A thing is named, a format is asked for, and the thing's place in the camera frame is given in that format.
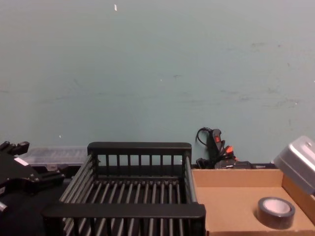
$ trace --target teal wall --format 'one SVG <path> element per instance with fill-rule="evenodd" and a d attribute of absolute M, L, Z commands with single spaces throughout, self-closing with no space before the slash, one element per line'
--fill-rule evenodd
<path fill-rule="evenodd" d="M 0 0 L 0 141 L 315 139 L 313 0 Z"/>

